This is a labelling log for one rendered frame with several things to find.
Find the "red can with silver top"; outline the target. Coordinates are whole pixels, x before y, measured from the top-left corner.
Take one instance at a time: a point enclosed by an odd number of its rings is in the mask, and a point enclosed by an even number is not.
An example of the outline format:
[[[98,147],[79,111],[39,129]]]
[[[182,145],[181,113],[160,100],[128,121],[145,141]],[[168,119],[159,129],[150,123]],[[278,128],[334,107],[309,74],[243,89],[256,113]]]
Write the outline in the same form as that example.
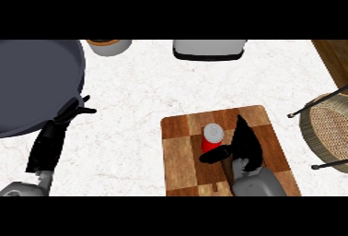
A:
[[[218,124],[207,124],[202,129],[200,150],[207,152],[221,145],[224,137],[222,128]]]

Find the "white pot with brown rim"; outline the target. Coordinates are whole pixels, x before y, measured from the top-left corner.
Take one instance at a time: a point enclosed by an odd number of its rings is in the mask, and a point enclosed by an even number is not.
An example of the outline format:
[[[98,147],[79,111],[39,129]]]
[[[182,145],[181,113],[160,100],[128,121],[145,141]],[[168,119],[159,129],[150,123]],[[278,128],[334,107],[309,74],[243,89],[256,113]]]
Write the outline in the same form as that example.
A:
[[[88,40],[91,50],[100,56],[115,56],[125,52],[131,46],[131,40]]]

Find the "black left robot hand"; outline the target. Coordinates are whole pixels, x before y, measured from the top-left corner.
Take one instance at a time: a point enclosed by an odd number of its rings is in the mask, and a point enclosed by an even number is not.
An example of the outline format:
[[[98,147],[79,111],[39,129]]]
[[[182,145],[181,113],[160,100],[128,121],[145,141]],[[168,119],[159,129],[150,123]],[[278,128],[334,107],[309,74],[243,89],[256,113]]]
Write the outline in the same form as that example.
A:
[[[84,113],[95,113],[95,109],[79,107],[78,105],[89,99],[89,96],[85,96],[81,100],[75,100],[63,112],[53,119],[56,124],[69,123],[73,118]]]

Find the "large dark grey round pan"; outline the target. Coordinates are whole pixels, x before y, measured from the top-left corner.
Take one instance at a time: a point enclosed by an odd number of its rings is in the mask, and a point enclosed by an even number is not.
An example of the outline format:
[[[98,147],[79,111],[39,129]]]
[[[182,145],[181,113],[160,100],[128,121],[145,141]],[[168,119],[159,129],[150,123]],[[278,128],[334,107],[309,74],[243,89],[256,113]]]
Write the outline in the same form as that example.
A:
[[[84,83],[78,40],[0,40],[0,138],[42,128],[76,102]]]

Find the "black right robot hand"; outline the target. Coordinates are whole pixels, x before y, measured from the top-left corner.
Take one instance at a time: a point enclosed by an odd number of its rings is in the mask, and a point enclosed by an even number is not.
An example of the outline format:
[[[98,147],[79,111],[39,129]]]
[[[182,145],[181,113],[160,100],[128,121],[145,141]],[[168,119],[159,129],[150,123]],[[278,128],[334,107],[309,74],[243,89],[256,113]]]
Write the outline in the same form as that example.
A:
[[[200,155],[200,162],[213,164],[228,157],[232,160],[246,159],[244,172],[255,171],[262,165],[262,148],[255,136],[253,130],[247,125],[244,118],[235,116],[235,128],[230,145],[221,145]]]

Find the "brown wooden cabinet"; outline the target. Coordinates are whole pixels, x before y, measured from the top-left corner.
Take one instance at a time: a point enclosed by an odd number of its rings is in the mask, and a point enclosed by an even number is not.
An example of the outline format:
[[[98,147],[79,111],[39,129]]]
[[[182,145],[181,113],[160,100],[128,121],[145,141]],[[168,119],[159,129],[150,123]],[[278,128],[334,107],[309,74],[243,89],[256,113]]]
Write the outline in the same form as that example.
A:
[[[312,40],[311,42],[340,89],[348,85],[348,40]]]

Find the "checkered wooden cutting board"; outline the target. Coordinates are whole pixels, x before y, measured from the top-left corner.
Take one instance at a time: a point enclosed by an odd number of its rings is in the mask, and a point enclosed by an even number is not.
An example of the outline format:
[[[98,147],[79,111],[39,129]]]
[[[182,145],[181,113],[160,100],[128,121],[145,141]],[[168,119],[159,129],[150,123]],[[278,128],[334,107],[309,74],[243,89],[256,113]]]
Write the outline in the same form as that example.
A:
[[[300,195],[266,110],[260,105],[253,105],[162,119],[166,196],[219,196],[231,194],[221,164],[200,163],[199,156],[203,126],[209,123],[218,124],[224,130],[222,144],[230,144],[238,114],[244,118],[260,143],[262,165],[274,173],[286,194],[290,196]]]

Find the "white appliance with black base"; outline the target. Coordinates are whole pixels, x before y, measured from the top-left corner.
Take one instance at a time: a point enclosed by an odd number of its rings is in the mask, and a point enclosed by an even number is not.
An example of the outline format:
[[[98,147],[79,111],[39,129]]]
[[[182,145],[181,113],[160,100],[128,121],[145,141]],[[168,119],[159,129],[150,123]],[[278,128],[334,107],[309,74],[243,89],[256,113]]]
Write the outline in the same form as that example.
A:
[[[175,40],[173,56],[190,61],[237,60],[243,55],[246,40]]]

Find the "wicker tiered basket black frame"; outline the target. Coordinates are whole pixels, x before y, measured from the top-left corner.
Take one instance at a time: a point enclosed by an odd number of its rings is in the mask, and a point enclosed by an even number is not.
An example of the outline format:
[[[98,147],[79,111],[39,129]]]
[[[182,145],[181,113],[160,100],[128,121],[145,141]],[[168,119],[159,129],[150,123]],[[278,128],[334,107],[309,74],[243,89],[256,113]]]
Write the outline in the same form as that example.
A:
[[[343,91],[321,94],[302,109],[287,114],[299,116],[299,128],[303,141],[321,160],[312,170],[333,168],[348,174],[348,95]]]

